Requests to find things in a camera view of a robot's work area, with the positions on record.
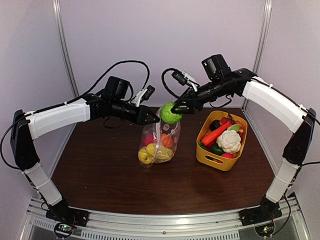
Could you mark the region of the green toy apple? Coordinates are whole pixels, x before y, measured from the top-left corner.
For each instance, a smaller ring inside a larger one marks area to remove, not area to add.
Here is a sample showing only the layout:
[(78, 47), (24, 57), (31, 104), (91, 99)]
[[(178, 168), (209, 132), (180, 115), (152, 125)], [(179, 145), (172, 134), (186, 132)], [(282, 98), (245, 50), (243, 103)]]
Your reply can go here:
[(178, 123), (183, 115), (178, 113), (172, 113), (171, 109), (174, 107), (174, 102), (165, 103), (160, 109), (160, 117), (166, 124), (172, 125)]

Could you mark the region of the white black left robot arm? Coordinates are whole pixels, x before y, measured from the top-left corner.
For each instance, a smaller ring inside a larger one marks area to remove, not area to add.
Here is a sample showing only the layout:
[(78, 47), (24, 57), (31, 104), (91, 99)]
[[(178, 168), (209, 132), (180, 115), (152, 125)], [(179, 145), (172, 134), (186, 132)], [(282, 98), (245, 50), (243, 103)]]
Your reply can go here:
[(72, 211), (61, 203), (63, 195), (45, 173), (34, 140), (65, 126), (106, 117), (140, 126), (158, 123), (160, 118), (148, 106), (124, 100), (129, 87), (129, 81), (111, 76), (97, 94), (88, 93), (76, 101), (44, 111), (15, 112), (10, 136), (15, 163), (47, 204), (53, 206), (51, 211), (61, 222), (69, 221)]

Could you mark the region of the yellow toy bell pepper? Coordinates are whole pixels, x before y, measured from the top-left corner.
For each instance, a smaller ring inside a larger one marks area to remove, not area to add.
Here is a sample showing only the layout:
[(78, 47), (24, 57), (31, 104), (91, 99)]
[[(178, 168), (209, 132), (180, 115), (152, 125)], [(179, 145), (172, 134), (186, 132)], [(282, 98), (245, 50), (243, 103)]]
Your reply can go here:
[(174, 155), (174, 152), (163, 145), (156, 143), (150, 143), (146, 147), (146, 152), (152, 157), (156, 164), (170, 161)]

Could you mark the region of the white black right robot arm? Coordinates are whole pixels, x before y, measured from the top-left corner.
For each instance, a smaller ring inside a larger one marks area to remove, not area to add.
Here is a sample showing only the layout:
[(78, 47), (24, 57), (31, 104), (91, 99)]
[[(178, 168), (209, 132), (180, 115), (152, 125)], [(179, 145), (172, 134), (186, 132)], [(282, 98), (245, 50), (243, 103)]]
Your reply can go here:
[(266, 221), (276, 212), (275, 204), (285, 195), (304, 165), (317, 122), (316, 112), (297, 104), (246, 68), (208, 70), (207, 75), (209, 83), (194, 87), (195, 81), (187, 73), (172, 69), (172, 77), (181, 85), (189, 86), (177, 97), (172, 113), (194, 114), (196, 110), (202, 110), (205, 103), (237, 94), (267, 110), (292, 132), (283, 150), (280, 169), (263, 198), (265, 203), (256, 210), (258, 219)]

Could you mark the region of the yellow toy apple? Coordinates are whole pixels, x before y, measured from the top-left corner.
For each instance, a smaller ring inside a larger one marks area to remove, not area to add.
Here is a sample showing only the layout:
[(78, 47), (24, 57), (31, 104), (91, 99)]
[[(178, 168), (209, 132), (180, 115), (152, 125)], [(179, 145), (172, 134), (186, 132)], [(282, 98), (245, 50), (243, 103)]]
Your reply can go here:
[(146, 147), (142, 147), (138, 151), (139, 162), (145, 165), (152, 164), (154, 154), (155, 154), (155, 151), (153, 149), (147, 149)]

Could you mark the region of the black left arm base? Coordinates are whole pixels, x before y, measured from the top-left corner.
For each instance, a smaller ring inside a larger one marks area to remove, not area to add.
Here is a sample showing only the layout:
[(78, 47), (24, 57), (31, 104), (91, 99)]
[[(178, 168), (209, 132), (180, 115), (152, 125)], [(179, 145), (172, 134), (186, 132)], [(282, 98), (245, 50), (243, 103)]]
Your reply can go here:
[(46, 218), (72, 226), (86, 227), (89, 212), (86, 210), (71, 208), (68, 206), (49, 206), (45, 214)]

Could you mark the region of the white toy cauliflower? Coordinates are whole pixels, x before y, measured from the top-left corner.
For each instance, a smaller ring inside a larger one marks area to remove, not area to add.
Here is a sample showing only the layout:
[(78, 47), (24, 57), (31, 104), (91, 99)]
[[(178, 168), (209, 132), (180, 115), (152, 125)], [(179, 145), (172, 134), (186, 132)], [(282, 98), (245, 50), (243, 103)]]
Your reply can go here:
[(225, 153), (234, 154), (241, 149), (241, 137), (235, 130), (225, 130), (217, 139), (217, 145)]

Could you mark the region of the red toy bell pepper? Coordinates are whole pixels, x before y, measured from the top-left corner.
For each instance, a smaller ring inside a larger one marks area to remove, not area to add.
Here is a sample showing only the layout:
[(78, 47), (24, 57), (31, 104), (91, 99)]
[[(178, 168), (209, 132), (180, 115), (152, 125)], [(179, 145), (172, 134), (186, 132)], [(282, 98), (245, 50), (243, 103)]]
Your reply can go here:
[(144, 146), (148, 146), (149, 144), (153, 144), (157, 141), (157, 138), (154, 137), (152, 134), (148, 134), (146, 135), (143, 140), (142, 140), (142, 144)]

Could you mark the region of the orange toy pumpkin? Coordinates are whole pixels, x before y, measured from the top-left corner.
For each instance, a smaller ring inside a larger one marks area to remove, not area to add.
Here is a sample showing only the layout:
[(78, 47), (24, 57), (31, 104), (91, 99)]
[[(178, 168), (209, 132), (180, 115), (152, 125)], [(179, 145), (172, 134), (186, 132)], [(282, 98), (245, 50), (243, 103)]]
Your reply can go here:
[(168, 134), (161, 134), (161, 144), (166, 148), (171, 148), (174, 145), (174, 141)]

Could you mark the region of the clear zip top bag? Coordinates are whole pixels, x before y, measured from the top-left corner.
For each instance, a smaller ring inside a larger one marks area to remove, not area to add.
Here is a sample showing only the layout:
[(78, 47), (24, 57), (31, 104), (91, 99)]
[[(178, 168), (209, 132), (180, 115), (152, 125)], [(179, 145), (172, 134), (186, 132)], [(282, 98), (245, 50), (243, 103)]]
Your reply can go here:
[[(156, 115), (160, 118), (160, 122), (148, 124), (143, 128), (139, 150), (141, 148), (145, 148), (146, 147), (142, 143), (143, 138), (146, 135), (153, 135), (156, 138), (156, 142), (154, 144), (162, 145), (161, 135), (162, 134), (167, 134), (167, 135), (172, 137), (173, 142), (174, 142), (173, 146), (171, 148), (169, 148), (169, 149), (171, 149), (173, 151), (173, 156), (174, 156), (175, 153), (176, 153), (177, 147), (178, 147), (178, 141), (179, 141), (180, 132), (181, 132), (181, 120), (179, 122), (177, 122), (176, 124), (167, 124), (167, 123), (165, 123), (161, 119), (161, 115), (160, 115), (161, 108), (156, 112)], [(144, 168), (148, 169), (153, 164), (156, 164), (156, 163), (153, 161), (152, 164), (143, 164), (143, 163), (140, 163), (140, 161), (139, 161), (139, 164), (140, 164), (141, 167), (144, 167)]]

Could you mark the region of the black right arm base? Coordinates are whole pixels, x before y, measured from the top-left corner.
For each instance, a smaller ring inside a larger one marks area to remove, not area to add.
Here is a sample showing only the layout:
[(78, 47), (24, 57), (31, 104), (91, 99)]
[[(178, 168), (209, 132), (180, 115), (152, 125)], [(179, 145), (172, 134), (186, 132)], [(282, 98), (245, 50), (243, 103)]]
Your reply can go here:
[(266, 196), (261, 199), (260, 205), (242, 209), (238, 213), (242, 226), (271, 221), (283, 215), (279, 203), (267, 199)]

